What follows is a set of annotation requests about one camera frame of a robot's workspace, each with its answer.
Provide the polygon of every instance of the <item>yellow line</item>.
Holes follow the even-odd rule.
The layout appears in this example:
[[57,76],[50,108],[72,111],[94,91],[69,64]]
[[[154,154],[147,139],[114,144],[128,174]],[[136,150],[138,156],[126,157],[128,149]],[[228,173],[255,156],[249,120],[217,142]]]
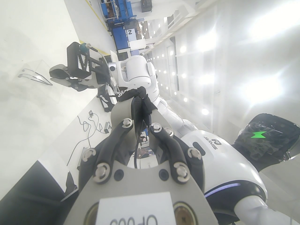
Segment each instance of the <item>yellow line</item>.
[[99,18],[99,16],[96,14],[96,12],[94,11],[94,9],[92,8],[91,4],[88,2],[88,0],[85,0],[86,3],[90,6],[90,8],[92,9],[92,11],[94,12],[94,14],[97,16],[97,18],[99,19],[99,21],[101,22],[102,26],[104,26],[104,28],[107,30],[107,27],[103,24],[103,22],[101,21],[101,19]]
[[107,55],[110,55],[109,53],[107,53],[107,52],[105,52],[105,51],[102,51],[102,50],[100,50],[100,49],[98,49],[98,48],[96,48],[96,47],[94,47],[95,49],[97,49],[102,55],[105,55],[105,56],[107,56]]

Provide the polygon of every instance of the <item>ceiling light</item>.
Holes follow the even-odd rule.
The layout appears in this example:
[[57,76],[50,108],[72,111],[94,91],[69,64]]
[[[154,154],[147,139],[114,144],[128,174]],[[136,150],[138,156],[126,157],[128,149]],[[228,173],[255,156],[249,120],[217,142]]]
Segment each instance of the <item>ceiling light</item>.
[[201,84],[210,84],[214,82],[214,74],[207,74],[200,77]]
[[300,24],[300,0],[290,1],[257,18],[250,28],[255,40],[270,38]]
[[247,83],[243,87],[243,96],[252,105],[276,98],[283,92],[276,76],[260,78]]
[[200,51],[205,52],[216,48],[217,45],[217,34],[215,29],[200,36],[197,41],[197,46]]
[[181,46],[181,48],[180,48],[181,53],[184,53],[186,50],[187,50],[186,46]]
[[203,115],[208,115],[209,114],[209,111],[207,109],[205,109],[205,108],[202,109],[201,112],[202,112]]

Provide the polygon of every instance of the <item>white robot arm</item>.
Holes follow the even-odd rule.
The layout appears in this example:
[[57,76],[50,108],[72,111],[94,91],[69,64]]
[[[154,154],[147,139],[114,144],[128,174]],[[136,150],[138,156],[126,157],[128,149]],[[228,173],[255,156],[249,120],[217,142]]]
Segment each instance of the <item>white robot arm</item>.
[[258,196],[243,198],[236,204],[234,211],[246,225],[299,225],[287,215],[270,209]]

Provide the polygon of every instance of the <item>purple light strip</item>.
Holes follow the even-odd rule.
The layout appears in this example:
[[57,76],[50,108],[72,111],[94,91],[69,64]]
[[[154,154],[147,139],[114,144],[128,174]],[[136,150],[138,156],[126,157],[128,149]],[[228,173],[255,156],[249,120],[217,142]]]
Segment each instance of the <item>purple light strip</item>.
[[227,189],[227,188],[230,188],[230,187],[234,187],[234,186],[239,186],[239,185],[241,185],[241,184],[240,183],[227,184],[227,185],[221,186],[221,187],[219,187],[219,188],[217,188],[217,189],[215,189],[215,190],[213,190],[213,191],[205,194],[204,196],[208,197],[208,196],[210,196],[210,195],[212,195],[212,194],[214,194],[214,193],[216,193],[218,191],[221,191],[221,190],[224,190],[224,189]]

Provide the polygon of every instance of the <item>cable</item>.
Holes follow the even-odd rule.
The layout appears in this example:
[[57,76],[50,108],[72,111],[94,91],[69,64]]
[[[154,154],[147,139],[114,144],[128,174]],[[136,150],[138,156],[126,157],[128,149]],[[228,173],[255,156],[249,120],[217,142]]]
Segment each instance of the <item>cable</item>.
[[89,132],[88,132],[88,137],[87,137],[86,139],[83,139],[83,140],[79,141],[79,142],[75,145],[75,147],[74,147],[74,149],[73,149],[73,151],[72,151],[72,153],[71,153],[71,155],[70,155],[70,158],[69,158],[69,160],[68,160],[67,165],[69,165],[70,160],[71,160],[71,158],[72,158],[72,155],[73,155],[73,153],[74,153],[76,147],[78,146],[78,144],[81,143],[81,142],[83,142],[83,141],[85,141],[85,140],[88,140],[89,146],[90,146],[90,148],[91,148],[91,144],[90,144],[90,140],[89,140],[89,139],[95,134],[96,131],[101,132],[101,130],[102,130],[102,125],[99,123],[99,128],[100,128],[100,130],[98,130],[97,127],[96,127],[95,130],[94,130],[94,132],[93,132],[93,134],[91,134],[91,136],[89,136],[90,131],[91,131],[91,125],[90,125],[88,122],[86,122],[86,121],[84,121],[83,123],[81,123],[79,116],[77,116],[77,117],[78,117],[78,119],[79,119],[79,123],[83,126],[83,130],[84,130],[84,125],[85,125],[85,124],[88,124],[88,125],[89,125],[88,128],[90,127],[90,129],[89,129]]

